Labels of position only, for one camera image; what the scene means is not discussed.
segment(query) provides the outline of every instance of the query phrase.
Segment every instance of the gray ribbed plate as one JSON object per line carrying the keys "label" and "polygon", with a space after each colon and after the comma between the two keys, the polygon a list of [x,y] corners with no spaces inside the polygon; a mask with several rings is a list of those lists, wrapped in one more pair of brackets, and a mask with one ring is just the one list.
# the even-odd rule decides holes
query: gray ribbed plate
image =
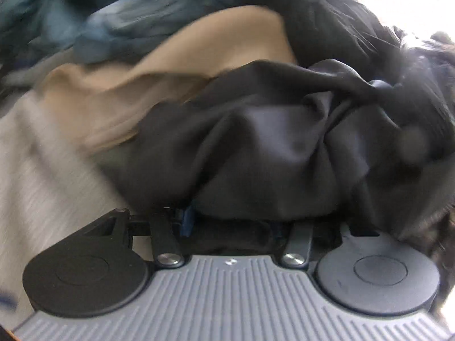
{"label": "gray ribbed plate", "polygon": [[37,312],[22,341],[447,340],[423,312],[399,318],[354,314],[331,303],[304,272],[269,256],[194,256],[156,273],[141,296],[113,313],[63,319]]}

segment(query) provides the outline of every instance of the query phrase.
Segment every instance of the beige fabric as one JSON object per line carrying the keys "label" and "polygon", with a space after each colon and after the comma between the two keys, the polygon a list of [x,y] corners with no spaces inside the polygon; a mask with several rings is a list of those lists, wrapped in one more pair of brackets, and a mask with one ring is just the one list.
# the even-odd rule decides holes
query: beige fabric
{"label": "beige fabric", "polygon": [[32,313],[22,288],[28,261],[125,203],[56,132],[33,93],[0,118],[0,179],[0,291],[19,299],[16,312],[0,308],[0,324],[11,329]]}
{"label": "beige fabric", "polygon": [[210,78],[259,59],[296,62],[283,21],[263,7],[234,7],[185,27],[135,67],[62,65],[39,90],[65,136],[93,153],[131,137],[156,103],[189,99]]}

